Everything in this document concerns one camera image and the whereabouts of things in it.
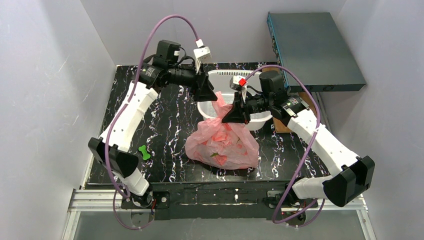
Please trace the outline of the pink plastic bag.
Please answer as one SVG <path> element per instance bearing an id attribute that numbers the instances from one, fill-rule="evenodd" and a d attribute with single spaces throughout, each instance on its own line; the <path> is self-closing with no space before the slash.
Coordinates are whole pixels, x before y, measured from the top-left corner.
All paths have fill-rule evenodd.
<path id="1" fill-rule="evenodd" d="M 186 140 L 187 157 L 224 170 L 257 168 L 259 144 L 242 123 L 223 123 L 222 118 L 232 108 L 220 91 L 211 103 L 217 117 L 197 124 L 197 130 Z"/>

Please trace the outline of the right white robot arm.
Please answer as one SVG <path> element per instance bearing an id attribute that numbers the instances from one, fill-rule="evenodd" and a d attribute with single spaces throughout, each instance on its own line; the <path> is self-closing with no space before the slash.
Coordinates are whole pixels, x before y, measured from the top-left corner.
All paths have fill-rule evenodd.
<path id="1" fill-rule="evenodd" d="M 286 184 L 280 200 L 289 203 L 303 199 L 326 199 L 338 207 L 361 195 L 371 186 L 375 162 L 360 157 L 344 146 L 320 123 L 317 111 L 298 95 L 288 95 L 283 89 L 282 75 L 277 71 L 259 74 L 261 90 L 247 95 L 247 79 L 233 76 L 229 86 L 235 91 L 232 109 L 223 117 L 223 123 L 248 124 L 252 114 L 270 112 L 302 140 L 322 160 L 329 175 L 325 177 L 298 177 Z"/>

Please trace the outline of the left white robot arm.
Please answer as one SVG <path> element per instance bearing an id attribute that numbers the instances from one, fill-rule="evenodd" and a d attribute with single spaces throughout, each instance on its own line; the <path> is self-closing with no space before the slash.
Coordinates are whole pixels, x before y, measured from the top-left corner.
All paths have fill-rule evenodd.
<path id="1" fill-rule="evenodd" d="M 138 169 L 139 159 L 130 154 L 129 149 L 140 122 L 160 91 L 168 85 L 177 85 L 188 88 L 195 102 L 217 100 L 202 63 L 210 58 L 211 51 L 201 39 L 195 44 L 192 66 L 183 67 L 182 61 L 189 56 L 180 57 L 181 45 L 170 40 L 159 41 L 156 53 L 141 60 L 122 105 L 109 126 L 100 136 L 92 137 L 88 142 L 94 158 L 106 168 L 109 176 L 117 176 L 121 180 L 127 190 L 125 197 L 141 197 L 149 192 L 150 184 Z"/>

